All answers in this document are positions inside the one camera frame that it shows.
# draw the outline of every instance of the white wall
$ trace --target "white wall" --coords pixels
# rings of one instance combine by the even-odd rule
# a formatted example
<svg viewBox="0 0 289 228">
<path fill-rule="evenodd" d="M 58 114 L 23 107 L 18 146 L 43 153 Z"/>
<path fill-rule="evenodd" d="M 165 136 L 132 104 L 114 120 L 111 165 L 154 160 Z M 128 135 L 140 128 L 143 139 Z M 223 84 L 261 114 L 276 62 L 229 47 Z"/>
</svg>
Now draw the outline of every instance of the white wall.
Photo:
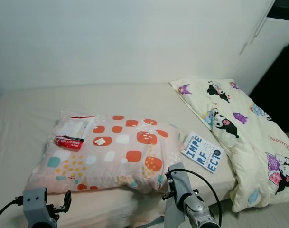
<svg viewBox="0 0 289 228">
<path fill-rule="evenodd" d="M 0 0 L 0 93 L 185 76 L 233 77 L 249 92 L 289 39 L 267 21 L 239 55 L 268 3 Z"/>
</svg>

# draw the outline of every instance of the pink pillow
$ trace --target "pink pillow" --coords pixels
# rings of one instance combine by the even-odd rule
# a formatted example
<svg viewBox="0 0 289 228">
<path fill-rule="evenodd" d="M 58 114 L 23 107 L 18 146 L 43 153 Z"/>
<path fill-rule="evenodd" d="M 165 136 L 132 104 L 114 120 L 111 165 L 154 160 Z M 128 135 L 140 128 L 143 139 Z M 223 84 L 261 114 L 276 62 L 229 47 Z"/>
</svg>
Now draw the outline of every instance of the pink pillow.
<svg viewBox="0 0 289 228">
<path fill-rule="evenodd" d="M 84 139 L 80 150 L 56 145 L 55 137 L 67 132 Z M 180 161 L 178 134 L 175 127 L 148 118 L 63 112 L 26 190 L 62 193 L 128 185 L 143 193 L 167 192 L 164 174 Z"/>
</svg>

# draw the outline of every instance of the cream duvet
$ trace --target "cream duvet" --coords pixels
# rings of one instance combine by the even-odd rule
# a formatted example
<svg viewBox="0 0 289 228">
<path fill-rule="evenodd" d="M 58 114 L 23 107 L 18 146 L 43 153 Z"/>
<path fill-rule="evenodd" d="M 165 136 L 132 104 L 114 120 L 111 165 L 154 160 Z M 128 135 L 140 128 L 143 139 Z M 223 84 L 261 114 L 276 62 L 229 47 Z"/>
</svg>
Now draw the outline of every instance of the cream duvet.
<svg viewBox="0 0 289 228">
<path fill-rule="evenodd" d="M 289 139 L 232 79 L 180 79 L 173 88 L 228 149 L 233 211 L 289 201 Z"/>
</svg>

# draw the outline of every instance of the black cable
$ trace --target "black cable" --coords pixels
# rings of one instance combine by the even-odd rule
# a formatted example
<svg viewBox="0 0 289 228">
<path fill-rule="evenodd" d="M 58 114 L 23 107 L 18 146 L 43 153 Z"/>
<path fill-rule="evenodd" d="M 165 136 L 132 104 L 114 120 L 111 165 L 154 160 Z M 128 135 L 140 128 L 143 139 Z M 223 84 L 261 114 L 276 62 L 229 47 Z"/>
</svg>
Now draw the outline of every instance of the black cable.
<svg viewBox="0 0 289 228">
<path fill-rule="evenodd" d="M 219 201 L 219 198 L 215 192 L 215 190 L 213 189 L 213 187 L 211 186 L 211 184 L 202 176 L 200 176 L 198 173 L 195 173 L 191 170 L 186 170 L 186 169 L 173 169 L 171 171 L 169 171 L 168 173 L 171 174 L 172 172 L 176 172 L 176 171 L 184 171 L 184 172 L 189 172 L 197 177 L 199 177 L 200 179 L 202 179 L 209 187 L 210 189 L 212 190 L 214 196 L 215 196 L 215 199 L 217 201 L 217 205 L 218 205 L 218 210 L 219 210 L 219 226 L 221 226 L 221 223 L 222 223 L 222 208 L 221 208 L 221 204 L 220 204 L 220 201 Z"/>
<path fill-rule="evenodd" d="M 9 204 L 7 204 L 5 207 L 2 208 L 2 210 L 0 210 L 0 215 L 10 206 L 10 205 L 13 205 L 13 204 L 16 204 L 17 203 L 17 200 L 13 200 L 12 202 L 10 202 Z"/>
</svg>

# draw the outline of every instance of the beige bed sheet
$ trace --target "beige bed sheet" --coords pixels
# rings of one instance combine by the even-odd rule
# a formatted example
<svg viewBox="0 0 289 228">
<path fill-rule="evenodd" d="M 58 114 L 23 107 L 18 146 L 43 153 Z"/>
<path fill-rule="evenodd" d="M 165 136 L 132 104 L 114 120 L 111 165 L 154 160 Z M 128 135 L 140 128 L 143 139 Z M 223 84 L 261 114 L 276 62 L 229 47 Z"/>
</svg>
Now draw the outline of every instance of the beige bed sheet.
<svg viewBox="0 0 289 228">
<path fill-rule="evenodd" d="M 121 114 L 150 117 L 194 130 L 206 140 L 217 140 L 180 100 L 168 84 L 107 84 L 13 92 L 0 97 L 0 209 L 22 194 L 31 171 L 41 160 L 48 135 L 61 110 L 92 114 Z M 220 199 L 228 198 L 235 185 L 231 164 L 224 156 L 216 174 L 211 174 L 182 155 L 187 169 L 198 172 L 215 188 Z M 210 205 L 215 199 L 209 188 L 189 176 L 193 188 Z M 63 203 L 63 194 L 49 195 L 48 204 Z M 163 215 L 160 195 L 143 195 L 128 188 L 73 193 L 68 213 L 60 214 L 62 228 L 122 228 L 147 224 Z M 0 227 L 26 227 L 22 207 L 8 208 Z"/>
</svg>

